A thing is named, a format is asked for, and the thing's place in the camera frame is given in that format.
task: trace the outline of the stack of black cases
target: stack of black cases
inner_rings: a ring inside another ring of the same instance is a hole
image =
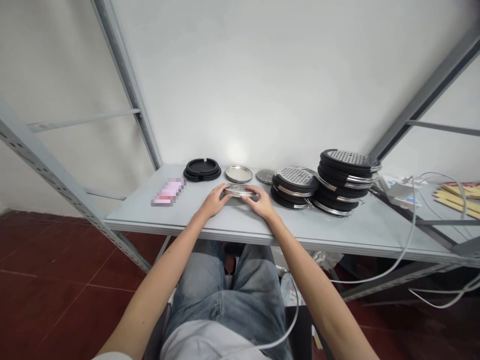
[[[208,180],[215,180],[222,174],[222,169],[219,164],[210,158],[207,159],[194,159],[190,161],[185,170],[183,170],[183,176],[185,179],[191,182],[201,182]]]
[[[284,167],[276,171],[271,179],[270,194],[273,200],[285,208],[305,209],[308,198],[319,188],[314,172],[298,167]]]
[[[331,215],[350,216],[377,180],[379,160],[352,151],[328,149],[320,154],[320,187],[310,201]]]

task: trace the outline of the finger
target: finger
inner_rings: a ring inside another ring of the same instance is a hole
[[[242,200],[243,200],[244,202],[246,202],[248,205],[250,205],[250,206],[252,207],[252,209],[253,209],[253,207],[254,207],[255,204],[256,204],[255,201],[253,201],[253,200],[252,200],[251,198],[249,198],[248,196],[242,196],[241,198],[242,198]]]
[[[220,196],[220,194],[222,193],[222,191],[223,191],[224,189],[228,188],[228,187],[229,187],[228,184],[222,183],[222,184],[220,184],[219,186],[217,186],[217,187],[215,188],[215,190],[213,190],[213,191],[214,191],[218,196]]]
[[[225,195],[222,200],[220,200],[220,204],[223,206],[233,197],[232,194]]]
[[[220,189],[220,187],[222,187],[222,186],[224,186],[224,185],[225,185],[225,183],[222,182],[221,184],[217,185],[211,192],[212,192],[212,193],[216,192],[218,189]]]
[[[265,190],[263,188],[261,188],[260,186],[256,186],[256,185],[245,186],[245,189],[252,190],[253,192],[255,192],[255,194],[257,194],[259,196],[261,194],[265,193]]]

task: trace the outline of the white shelf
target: white shelf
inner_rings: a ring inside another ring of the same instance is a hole
[[[163,165],[143,186],[130,195],[104,222],[114,230],[178,235],[188,224],[208,193],[218,184],[228,182],[224,174],[213,181],[187,182],[176,203],[170,207],[150,202],[171,178],[180,178],[185,165]],[[253,173],[259,169],[252,168]],[[264,187],[255,176],[249,184]],[[310,250],[336,251],[396,258],[410,230],[410,222],[372,195],[355,209],[350,218],[336,218],[318,209],[292,210],[273,201],[293,235]],[[212,217],[200,237],[241,243],[276,245],[268,225],[239,198],[232,198]],[[480,267],[480,259],[463,259],[416,229],[405,259],[425,262],[463,264]]]

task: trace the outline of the pink object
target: pink object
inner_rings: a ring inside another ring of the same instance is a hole
[[[153,207],[173,206],[186,183],[187,182],[183,177],[168,179],[168,182],[161,188],[160,192],[157,192],[150,204]]]

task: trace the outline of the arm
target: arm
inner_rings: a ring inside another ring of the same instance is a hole
[[[227,186],[220,184],[211,191],[186,228],[151,268],[131,298],[116,329],[97,355],[120,352],[133,360],[142,358],[155,324],[187,266],[200,231],[207,220],[217,214],[232,197],[226,195],[219,200],[222,190]]]
[[[355,318],[323,270],[305,251],[275,212],[269,195],[258,186],[247,186],[260,199],[246,201],[271,228],[285,256],[311,316],[331,348],[335,359],[378,360]]]

